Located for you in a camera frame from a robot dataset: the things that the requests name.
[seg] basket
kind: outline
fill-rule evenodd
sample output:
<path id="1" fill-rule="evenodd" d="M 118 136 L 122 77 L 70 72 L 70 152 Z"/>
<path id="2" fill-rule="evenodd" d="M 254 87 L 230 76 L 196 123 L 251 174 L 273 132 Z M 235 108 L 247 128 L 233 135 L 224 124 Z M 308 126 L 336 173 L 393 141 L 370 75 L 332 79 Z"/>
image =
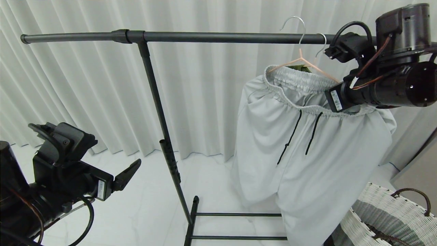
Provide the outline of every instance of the basket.
<path id="1" fill-rule="evenodd" d="M 400 196 L 412 190 L 427 209 Z M 411 188 L 392 192 L 369 183 L 332 233 L 335 246 L 437 246 L 437 218 L 429 198 Z"/>

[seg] black metal clothes rack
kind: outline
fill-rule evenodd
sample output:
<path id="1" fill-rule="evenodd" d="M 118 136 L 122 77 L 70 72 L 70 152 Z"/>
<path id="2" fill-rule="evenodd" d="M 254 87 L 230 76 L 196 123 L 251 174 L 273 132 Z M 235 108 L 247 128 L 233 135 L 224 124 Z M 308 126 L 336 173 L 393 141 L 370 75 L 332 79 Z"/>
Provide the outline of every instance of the black metal clothes rack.
<path id="1" fill-rule="evenodd" d="M 213 43 L 276 43 L 276 44 L 297 44 L 302 34 L 274 34 L 274 33 L 219 33 L 219 32 L 146 32 L 120 29 L 113 32 L 90 32 L 90 33 L 65 33 L 65 34 L 42 34 L 42 35 L 21 35 L 21 41 L 25 44 L 38 42 L 67 42 L 67 41 L 114 41 L 119 43 L 138 45 L 139 52 L 147 73 L 156 112 L 160 121 L 164 139 L 160 141 L 161 148 L 167 162 L 180 204 L 188 221 L 187 234 L 184 246 L 190 246 L 193 239 L 228 239 L 228 240 L 287 240 L 286 237 L 278 236 L 212 236 L 194 235 L 194 225 L 198 216 L 247 216 L 247 217 L 280 217 L 281 214 L 264 213 L 202 213 L 198 212 L 199 197 L 195 196 L 191 207 L 188 210 L 182 188 L 181 179 L 177 170 L 173 147 L 165 120 L 155 75 L 153 73 L 148 42 L 213 42 Z M 326 35 L 327 43 L 330 43 L 334 35 Z M 305 34 L 302 44 L 324 44 L 325 39 L 318 34 Z"/>

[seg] white marble floor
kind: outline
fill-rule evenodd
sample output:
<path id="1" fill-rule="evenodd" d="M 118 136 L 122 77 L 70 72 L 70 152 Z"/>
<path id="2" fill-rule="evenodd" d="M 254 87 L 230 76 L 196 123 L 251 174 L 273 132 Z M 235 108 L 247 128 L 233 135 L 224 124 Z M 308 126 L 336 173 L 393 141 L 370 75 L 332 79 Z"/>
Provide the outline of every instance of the white marble floor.
<path id="1" fill-rule="evenodd" d="M 36 149 L 30 146 L 12 146 L 21 169 L 29 183 L 34 182 L 32 158 Z M 251 207 L 239 203 L 229 182 L 232 159 L 224 162 L 221 155 L 206 157 L 191 154 L 178 161 L 182 189 L 188 207 L 195 195 L 200 197 L 199 212 L 279 212 L 273 200 Z M 113 175 L 129 166 L 140 153 L 126 156 L 124 152 L 85 155 L 83 160 Z M 177 198 L 162 152 L 155 151 L 142 157 L 142 166 L 126 186 L 105 202 L 93 203 L 93 227 L 80 243 L 81 246 L 176 246 L 183 245 L 187 221 Z M 390 164 L 376 169 L 371 182 L 393 189 L 389 180 L 397 171 Z M 48 229 L 43 245 L 68 245 L 85 229 L 88 210 L 79 209 Z M 196 235 L 264 235 L 285 236 L 281 218 L 199 217 Z M 285 246 L 281 241 L 221 241 L 194 240 L 193 246 Z"/>

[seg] black drawstring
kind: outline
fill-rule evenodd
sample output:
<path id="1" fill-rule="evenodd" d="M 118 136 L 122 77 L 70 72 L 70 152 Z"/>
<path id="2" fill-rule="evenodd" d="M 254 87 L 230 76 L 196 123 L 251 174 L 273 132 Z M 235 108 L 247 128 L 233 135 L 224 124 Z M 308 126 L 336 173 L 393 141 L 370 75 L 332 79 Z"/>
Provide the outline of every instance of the black drawstring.
<path id="1" fill-rule="evenodd" d="M 309 146 L 311 146 L 312 139 L 314 138 L 314 133 L 316 133 L 317 123 L 319 122 L 320 117 L 323 112 L 320 112 L 319 116 L 317 116 L 316 123 L 314 124 L 314 129 L 312 130 L 311 139 L 309 140 L 308 147 L 306 148 L 305 155 L 308 154 Z"/>
<path id="2" fill-rule="evenodd" d="M 300 121 L 300 118 L 302 117 L 302 110 L 299 110 L 299 119 L 298 119 L 298 121 L 296 122 L 296 126 L 295 126 L 295 129 L 293 130 L 293 134 L 291 134 L 291 137 L 290 137 L 290 140 L 288 140 L 288 143 L 285 145 L 285 148 L 284 148 L 284 150 L 283 150 L 283 152 L 282 152 L 282 154 L 281 154 L 281 157 L 279 158 L 279 161 L 277 162 L 277 164 L 276 165 L 278 165 L 279 164 L 279 162 L 281 161 L 281 159 L 282 159 L 282 156 L 284 155 L 284 153 L 285 153 L 285 150 L 287 149 L 287 147 L 290 145 L 290 142 L 291 142 L 291 139 L 293 138 L 293 135 L 295 134 L 295 132 L 296 132 L 296 129 L 298 128 L 298 124 L 299 124 L 299 121 Z"/>

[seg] curtain fold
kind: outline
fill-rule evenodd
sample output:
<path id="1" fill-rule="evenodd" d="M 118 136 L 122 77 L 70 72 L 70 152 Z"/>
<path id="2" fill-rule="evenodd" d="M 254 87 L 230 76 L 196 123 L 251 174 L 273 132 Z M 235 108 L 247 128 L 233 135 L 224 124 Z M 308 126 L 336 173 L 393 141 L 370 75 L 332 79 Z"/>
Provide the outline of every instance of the curtain fold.
<path id="1" fill-rule="evenodd" d="M 160 149 L 160 124 L 135 44 L 25 45 L 20 41 L 22 33 L 121 28 L 277 33 L 286 18 L 296 15 L 305 21 L 307 33 L 334 34 L 345 23 L 360 20 L 375 34 L 379 15 L 420 2 L 430 3 L 430 12 L 437 13 L 437 4 L 430 0 L 1 1 L 0 137 L 37 146 L 41 140 L 27 128 L 28 123 L 67 122 L 96 136 L 99 144 L 92 148 L 94 153 L 109 149 L 146 155 Z M 431 16 L 433 31 L 434 23 L 436 15 Z M 358 27 L 348 31 L 364 34 Z M 302 33 L 303 25 L 290 20 L 281 32 Z M 437 32 L 432 35 L 437 40 Z M 321 48 L 302 45 L 310 61 Z M 231 157 L 244 83 L 266 66 L 298 56 L 297 45 L 283 44 L 151 42 L 149 49 L 174 150 L 183 158 L 192 152 Z M 340 80 L 357 66 L 355 61 L 342 64 L 323 55 L 316 65 Z M 414 114 L 399 115 L 398 122 Z M 409 147 L 393 146 L 397 151 Z"/>

